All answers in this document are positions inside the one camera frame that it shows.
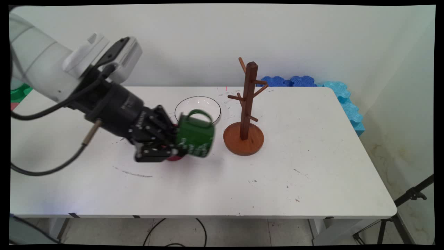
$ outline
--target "tripod leg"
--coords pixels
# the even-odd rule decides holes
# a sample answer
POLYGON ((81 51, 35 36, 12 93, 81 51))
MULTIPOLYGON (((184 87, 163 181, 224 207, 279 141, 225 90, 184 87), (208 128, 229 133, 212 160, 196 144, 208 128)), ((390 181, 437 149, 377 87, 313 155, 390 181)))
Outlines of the tripod leg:
POLYGON ((379 228, 379 235, 378 235, 378 243, 382 244, 382 240, 384 239, 384 232, 385 232, 385 224, 387 223, 386 220, 381 220, 381 227, 379 228))

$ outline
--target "black cable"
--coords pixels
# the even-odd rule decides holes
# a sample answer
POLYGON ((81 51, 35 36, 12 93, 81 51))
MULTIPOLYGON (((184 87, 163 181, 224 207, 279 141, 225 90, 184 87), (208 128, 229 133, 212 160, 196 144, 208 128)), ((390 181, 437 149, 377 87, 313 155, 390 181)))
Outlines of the black cable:
POLYGON ((205 233, 205 243, 203 243, 203 246, 206 247, 206 230, 205 230, 205 227, 203 226, 202 222, 199 219, 196 218, 196 220, 200 223, 200 225, 203 228, 203 232, 205 233))
POLYGON ((163 222, 166 218, 163 218, 161 221, 159 221, 156 225, 154 225, 153 228, 151 228, 151 230, 148 232, 147 237, 145 238, 145 241, 143 242, 142 246, 145 246, 145 243, 147 242, 148 237, 150 236, 151 232, 154 230, 154 228, 157 227, 157 225, 159 225, 161 222, 163 222))
POLYGON ((11 169, 18 172, 18 173, 22 173, 22 174, 29 175, 29 176, 42 176, 42 175, 52 174, 52 173, 55 173, 59 170, 62 170, 63 168, 65 168, 66 166, 71 164, 75 159, 77 159, 77 157, 79 157, 79 155, 83 152, 83 150, 86 148, 86 146, 87 145, 82 144, 82 146, 79 148, 79 150, 77 150, 77 152, 69 160, 67 160, 62 165, 60 165, 56 168, 53 168, 51 170, 47 170, 47 171, 43 171, 43 172, 31 172, 31 171, 27 171, 27 170, 17 167, 12 162, 11 162, 11 169))
MULTIPOLYGON (((14 49, 11 46, 11 43, 9 43, 9 64, 10 64, 10 81, 12 80, 12 52, 14 51, 14 49)), ((94 65, 94 67, 91 68, 91 71, 96 70, 98 67, 100 67, 102 65, 94 65)), ((115 66, 113 64, 108 64, 107 66, 105 66, 105 68, 103 69, 103 71, 100 73, 100 77, 102 77, 103 79, 108 78, 108 76, 115 70, 115 66)), ((65 100, 59 102, 58 104, 49 107, 43 111, 40 111, 38 113, 32 114, 32 115, 19 115, 17 113, 15 113, 14 111, 11 110, 11 117, 15 118, 17 120, 22 120, 22 121, 30 121, 30 120, 34 120, 40 117, 44 117, 48 114, 51 114, 52 112, 63 108, 64 106, 70 104, 71 102, 75 101, 76 99, 78 99, 79 97, 82 97, 83 95, 85 95, 86 93, 90 92, 91 90, 95 89, 97 86, 99 86, 101 83, 100 79, 95 80, 92 84, 90 84, 89 86, 87 86, 86 88, 80 90, 79 92, 70 95, 68 98, 66 98, 65 100)))
POLYGON ((173 246, 173 245, 184 246, 184 245, 182 245, 182 244, 180 244, 180 243, 171 243, 171 244, 168 244, 168 245, 166 245, 166 246, 173 246))
POLYGON ((14 219, 16 219, 17 221, 19 221, 19 222, 21 222, 21 223, 24 223, 24 224, 26 224, 26 225, 32 227, 33 229, 39 231, 41 234, 43 234, 46 238, 48 238, 49 240, 51 240, 51 241, 54 242, 55 244, 63 244, 63 243, 58 242, 57 240, 55 240, 53 237, 51 237, 49 234, 45 233, 45 232, 44 232, 43 230, 41 230, 40 228, 38 228, 38 227, 36 227, 35 225, 33 225, 33 224, 31 224, 31 223, 25 221, 24 219, 19 218, 19 217, 15 216, 15 215, 13 215, 12 217, 13 217, 14 219))
POLYGON ((19 115, 17 113, 15 113, 14 111, 11 110, 11 117, 15 118, 17 120, 22 120, 22 121, 30 121, 30 120, 34 120, 40 117, 44 117, 48 114, 51 114, 52 112, 63 108, 64 106, 70 104, 71 102, 75 101, 77 98, 81 97, 82 95, 88 93, 89 91, 93 90, 94 88, 96 88, 98 85, 100 84, 100 80, 95 80, 91 85, 89 85, 88 87, 80 90, 79 92, 70 95, 68 98, 66 98, 65 100, 57 103, 56 105, 49 107, 43 111, 40 111, 38 113, 32 114, 32 115, 19 115))
MULTIPOLYGON (((145 241, 143 242, 142 246, 145 246, 145 243, 147 242, 147 239, 148 239, 148 237, 150 236, 151 232, 154 230, 154 228, 156 228, 157 225, 159 225, 159 224, 160 224, 161 222, 163 222, 165 219, 166 219, 166 218, 163 218, 161 221, 159 221, 158 223, 156 223, 156 225, 154 225, 154 227, 148 232, 148 235, 147 235, 147 237, 145 238, 145 241)), ((205 230, 205 227, 204 227, 203 223, 202 223, 199 219, 197 219, 197 218, 196 218, 196 220, 200 223, 200 225, 201 225, 202 228, 203 228, 203 232, 205 233, 205 242, 204 242, 204 244, 203 244, 203 246, 205 247, 205 246, 206 246, 206 230, 205 230)), ((166 246, 173 246, 173 245, 184 246, 184 245, 182 245, 182 244, 180 244, 180 243, 170 243, 170 244, 168 244, 168 245, 166 245, 166 246)))

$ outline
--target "wooden peg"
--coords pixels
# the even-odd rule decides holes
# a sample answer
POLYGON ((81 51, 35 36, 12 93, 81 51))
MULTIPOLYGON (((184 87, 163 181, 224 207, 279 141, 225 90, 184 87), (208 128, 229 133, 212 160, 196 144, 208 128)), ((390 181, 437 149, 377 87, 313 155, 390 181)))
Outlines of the wooden peg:
POLYGON ((242 70, 243 70, 244 73, 245 73, 245 72, 246 72, 246 67, 245 67, 244 61, 242 60, 242 57, 239 57, 239 62, 241 63, 242 70))
POLYGON ((253 98, 256 97, 258 94, 260 94, 262 91, 264 91, 264 89, 268 88, 268 84, 265 84, 264 86, 262 86, 262 88, 260 90, 258 90, 256 93, 254 93, 253 98))
POLYGON ((250 118, 251 120, 255 121, 255 122, 258 122, 258 121, 259 121, 257 118, 254 118, 254 117, 252 117, 252 116, 247 116, 247 117, 250 118))
POLYGON ((228 98, 239 100, 239 101, 245 101, 245 98, 243 98, 243 97, 237 97, 237 96, 232 96, 232 95, 228 95, 228 98))
POLYGON ((243 107, 244 107, 244 105, 242 104, 242 101, 241 101, 241 100, 239 100, 239 102, 241 103, 241 107, 243 108, 243 107))
POLYGON ((267 81, 259 81, 259 80, 254 80, 253 83, 254 84, 262 84, 262 85, 268 84, 267 81))

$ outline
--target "black tape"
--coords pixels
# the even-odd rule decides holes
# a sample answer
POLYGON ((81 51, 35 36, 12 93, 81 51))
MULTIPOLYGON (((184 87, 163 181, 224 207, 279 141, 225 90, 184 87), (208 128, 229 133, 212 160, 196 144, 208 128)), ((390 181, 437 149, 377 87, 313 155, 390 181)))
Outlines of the black tape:
POLYGON ((77 214, 75 213, 69 213, 69 215, 71 215, 73 218, 80 218, 77 214))

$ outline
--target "metal rod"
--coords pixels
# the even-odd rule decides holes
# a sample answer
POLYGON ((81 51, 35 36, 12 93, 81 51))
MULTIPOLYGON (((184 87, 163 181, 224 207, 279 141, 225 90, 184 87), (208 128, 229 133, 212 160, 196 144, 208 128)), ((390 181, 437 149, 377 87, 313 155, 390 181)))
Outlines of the metal rod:
POLYGON ((385 232, 385 224, 387 223, 386 220, 381 220, 381 227, 379 228, 379 235, 378 235, 378 243, 382 244, 382 240, 384 239, 384 232, 385 232))
POLYGON ((94 134, 97 132, 97 130, 102 125, 102 120, 95 121, 93 127, 89 130, 88 134, 85 136, 85 139, 83 140, 82 144, 88 145, 88 143, 91 141, 94 134))
POLYGON ((432 183, 433 183, 433 174, 429 176, 427 179, 423 180, 420 184, 410 188, 409 190, 407 190, 407 192, 405 192, 405 194, 397 198, 395 200, 396 207, 401 206, 406 201, 410 200, 412 197, 420 193, 424 188, 430 186, 432 183))

